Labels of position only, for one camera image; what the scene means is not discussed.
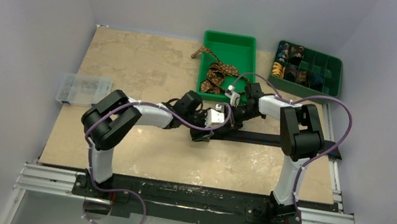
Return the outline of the bright green plastic tray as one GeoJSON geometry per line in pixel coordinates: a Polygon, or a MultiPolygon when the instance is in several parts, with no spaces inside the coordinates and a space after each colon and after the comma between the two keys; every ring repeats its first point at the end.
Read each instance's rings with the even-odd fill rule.
{"type": "MultiPolygon", "coordinates": [[[[210,49],[223,63],[234,66],[240,74],[248,72],[244,78],[238,80],[235,89],[242,92],[245,87],[245,80],[255,82],[253,75],[256,71],[256,38],[238,34],[224,33],[208,30],[204,33],[203,46],[210,49]]],[[[211,102],[227,102],[229,99],[224,92],[218,94],[204,93],[201,90],[201,83],[207,79],[207,73],[211,63],[216,62],[214,56],[207,52],[199,55],[200,68],[198,69],[198,80],[196,92],[203,100],[211,102]]]]}

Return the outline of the dark green compartment organizer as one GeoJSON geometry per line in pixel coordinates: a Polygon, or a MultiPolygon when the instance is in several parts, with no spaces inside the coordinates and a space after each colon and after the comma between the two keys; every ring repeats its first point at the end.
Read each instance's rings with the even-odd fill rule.
{"type": "MultiPolygon", "coordinates": [[[[282,40],[280,42],[287,42],[291,45],[299,45],[296,43],[288,42],[286,40],[282,40]]],[[[298,97],[308,97],[308,96],[330,96],[330,97],[338,97],[341,90],[341,80],[342,80],[342,72],[343,72],[343,62],[334,56],[330,56],[318,51],[314,51],[313,49],[305,48],[303,60],[300,62],[300,65],[297,66],[298,71],[304,70],[308,71],[309,75],[311,73],[316,73],[322,75],[324,78],[324,86],[322,92],[315,91],[310,87],[303,87],[299,84],[292,83],[291,81],[287,81],[281,78],[274,77],[271,73],[272,68],[269,74],[269,82],[276,87],[278,90],[288,92],[298,97]]],[[[290,64],[289,62],[278,61],[276,58],[276,54],[274,56],[272,66],[274,62],[279,62],[282,65],[287,66],[290,64]]]]}

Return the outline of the dark navy striped tie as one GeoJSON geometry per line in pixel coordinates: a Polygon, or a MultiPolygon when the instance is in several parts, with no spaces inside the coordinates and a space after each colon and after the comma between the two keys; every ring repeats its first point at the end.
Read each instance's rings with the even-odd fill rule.
{"type": "Polygon", "coordinates": [[[281,137],[276,134],[265,134],[243,130],[227,130],[221,128],[216,131],[201,131],[190,128],[190,137],[193,142],[208,142],[210,140],[234,141],[272,147],[282,147],[281,137]]]}

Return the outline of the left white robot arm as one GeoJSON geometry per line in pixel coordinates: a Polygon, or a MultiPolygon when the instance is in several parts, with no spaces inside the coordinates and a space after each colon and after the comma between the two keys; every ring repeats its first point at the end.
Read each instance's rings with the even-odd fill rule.
{"type": "Polygon", "coordinates": [[[109,194],[114,149],[135,126],[170,130],[185,125],[204,136],[213,134],[228,120],[227,116],[220,113],[218,121],[207,122],[207,115],[212,109],[199,110],[202,104],[202,97],[193,91],[179,99],[150,103],[132,99],[124,91],[115,90],[89,108],[81,116],[89,150],[88,190],[97,198],[109,194]]]}

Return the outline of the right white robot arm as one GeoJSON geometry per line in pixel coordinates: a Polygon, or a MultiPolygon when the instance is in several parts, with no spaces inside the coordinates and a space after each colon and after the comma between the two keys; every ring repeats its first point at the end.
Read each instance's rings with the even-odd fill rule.
{"type": "Polygon", "coordinates": [[[280,224],[297,212],[298,192],[307,165],[323,150],[324,134],[317,107],[283,102],[262,92],[259,83],[244,87],[247,102],[233,108],[234,121],[270,116],[279,121],[284,154],[279,181],[270,193],[266,219],[280,224]]]}

